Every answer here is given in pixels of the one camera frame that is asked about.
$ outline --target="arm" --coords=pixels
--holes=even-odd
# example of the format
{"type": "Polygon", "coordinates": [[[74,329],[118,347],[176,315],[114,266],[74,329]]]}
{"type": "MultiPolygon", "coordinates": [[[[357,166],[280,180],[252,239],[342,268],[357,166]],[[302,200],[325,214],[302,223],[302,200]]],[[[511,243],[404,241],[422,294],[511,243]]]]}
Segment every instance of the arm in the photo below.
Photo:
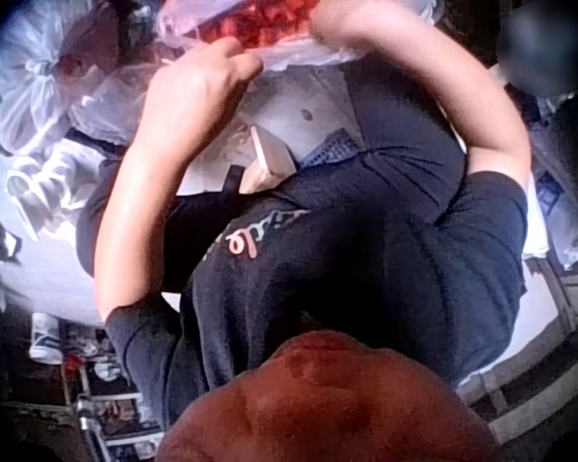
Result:
{"type": "Polygon", "coordinates": [[[497,171],[526,189],[531,149],[520,116],[466,50],[393,0],[322,0],[313,32],[332,45],[379,50],[439,102],[466,141],[469,173],[497,171]]]}
{"type": "Polygon", "coordinates": [[[261,68],[237,40],[223,38],[152,79],[98,235],[94,275],[103,320],[159,290],[166,214],[184,172],[230,120],[261,68]]]}

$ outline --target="shirt logo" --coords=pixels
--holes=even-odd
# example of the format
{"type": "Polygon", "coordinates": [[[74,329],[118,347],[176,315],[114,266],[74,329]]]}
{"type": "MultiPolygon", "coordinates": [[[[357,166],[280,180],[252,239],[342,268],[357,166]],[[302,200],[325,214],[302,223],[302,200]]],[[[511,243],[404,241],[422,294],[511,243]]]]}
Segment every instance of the shirt logo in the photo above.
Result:
{"type": "MultiPolygon", "coordinates": [[[[296,210],[293,212],[280,212],[278,210],[274,210],[261,221],[253,223],[246,228],[240,228],[224,239],[228,242],[227,245],[229,247],[229,251],[233,255],[241,255],[245,250],[247,250],[249,257],[254,260],[258,255],[257,243],[263,241],[264,236],[271,227],[272,229],[280,229],[284,226],[288,226],[302,215],[306,215],[308,213],[309,212],[307,210],[296,210]]],[[[204,262],[207,260],[208,255],[210,255],[212,250],[214,250],[214,247],[221,243],[223,234],[224,231],[218,238],[216,238],[214,243],[205,253],[203,256],[204,262]]]]}

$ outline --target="black t-shirt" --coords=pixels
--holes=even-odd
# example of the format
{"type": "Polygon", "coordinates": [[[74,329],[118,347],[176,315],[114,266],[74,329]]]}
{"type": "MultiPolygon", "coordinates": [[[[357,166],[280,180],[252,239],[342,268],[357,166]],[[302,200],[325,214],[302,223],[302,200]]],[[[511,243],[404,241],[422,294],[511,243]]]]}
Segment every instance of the black t-shirt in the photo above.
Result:
{"type": "Polygon", "coordinates": [[[524,191],[492,172],[467,177],[435,224],[377,202],[305,210],[262,198],[211,245],[180,314],[151,295],[114,310],[106,328],[164,427],[315,327],[393,348],[456,384],[510,342],[526,209],[524,191]]]}

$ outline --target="fingers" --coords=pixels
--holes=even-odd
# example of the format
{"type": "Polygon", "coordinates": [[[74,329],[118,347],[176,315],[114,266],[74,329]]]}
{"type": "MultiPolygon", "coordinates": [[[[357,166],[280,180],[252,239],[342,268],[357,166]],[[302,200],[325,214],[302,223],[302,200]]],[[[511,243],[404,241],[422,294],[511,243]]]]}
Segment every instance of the fingers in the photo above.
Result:
{"type": "Polygon", "coordinates": [[[236,55],[244,53],[244,47],[240,40],[235,37],[225,37],[216,40],[214,43],[208,46],[207,51],[211,53],[220,53],[227,58],[232,58],[236,55]]]}
{"type": "Polygon", "coordinates": [[[231,58],[235,65],[238,78],[243,82],[249,82],[254,79],[263,70],[261,58],[252,53],[242,53],[231,58]]]}

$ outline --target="white plastic bag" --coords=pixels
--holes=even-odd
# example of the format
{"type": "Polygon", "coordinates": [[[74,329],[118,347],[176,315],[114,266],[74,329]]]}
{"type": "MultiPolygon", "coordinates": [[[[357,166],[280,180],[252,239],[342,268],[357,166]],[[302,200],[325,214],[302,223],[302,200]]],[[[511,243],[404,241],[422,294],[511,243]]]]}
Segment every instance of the white plastic bag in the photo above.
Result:
{"type": "Polygon", "coordinates": [[[118,69],[71,107],[73,126],[95,140],[130,145],[144,110],[147,87],[158,67],[135,64],[118,69]]]}
{"type": "MultiPolygon", "coordinates": [[[[401,0],[406,6],[431,21],[437,0],[401,0]]],[[[198,40],[184,35],[196,31],[206,21],[222,16],[236,8],[240,0],[173,0],[158,15],[158,33],[161,40],[173,48],[185,51],[193,48],[198,40]]],[[[254,48],[263,60],[266,70],[282,71],[289,65],[340,64],[359,57],[352,50],[332,50],[315,40],[308,33],[286,38],[275,45],[254,48]]]]}
{"type": "Polygon", "coordinates": [[[27,155],[59,141],[66,111],[111,72],[117,19],[99,0],[32,0],[0,31],[0,144],[27,155]]]}

